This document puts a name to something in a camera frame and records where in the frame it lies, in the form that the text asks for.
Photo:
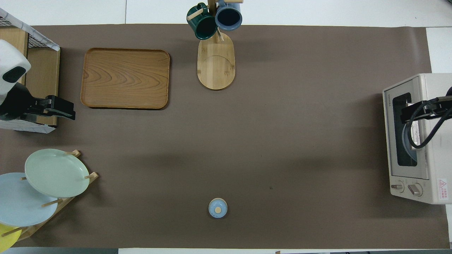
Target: warning label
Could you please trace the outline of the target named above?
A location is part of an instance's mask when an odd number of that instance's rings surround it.
[[[448,193],[447,193],[447,179],[442,178],[438,179],[438,187],[439,187],[439,199],[449,199]]]

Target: light blue plate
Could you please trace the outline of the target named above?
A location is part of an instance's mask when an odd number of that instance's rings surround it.
[[[25,162],[25,174],[31,186],[55,198],[70,198],[84,192],[89,184],[85,165],[73,155],[57,149],[32,153]]]
[[[226,201],[222,198],[214,198],[210,201],[209,213],[214,218],[223,218],[227,213]]]
[[[0,223],[8,226],[26,227],[50,218],[57,204],[41,207],[55,198],[35,190],[27,180],[20,180],[24,173],[0,175]]]

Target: mug handle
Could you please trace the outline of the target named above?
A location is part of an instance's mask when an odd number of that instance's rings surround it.
[[[199,3],[199,4],[197,5],[197,8],[198,8],[198,9],[202,9],[202,14],[203,14],[203,15],[206,15],[206,14],[209,13],[209,9],[207,8],[207,5],[206,5],[205,3]]]

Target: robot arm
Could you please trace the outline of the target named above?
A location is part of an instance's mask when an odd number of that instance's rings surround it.
[[[74,104],[54,95],[33,97],[17,81],[31,65],[11,44],[0,40],[0,120],[25,118],[28,115],[57,116],[75,120]]]

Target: brown tabletop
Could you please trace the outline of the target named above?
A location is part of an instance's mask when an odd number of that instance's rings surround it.
[[[100,178],[15,246],[449,247],[444,206],[389,192],[381,91],[431,72],[424,28],[242,26],[222,91],[198,81],[188,25],[35,28],[62,47],[59,95],[77,116],[50,134],[0,130],[0,173],[79,149]],[[83,106],[93,47],[167,51],[168,105]],[[223,219],[207,212],[216,197]]]

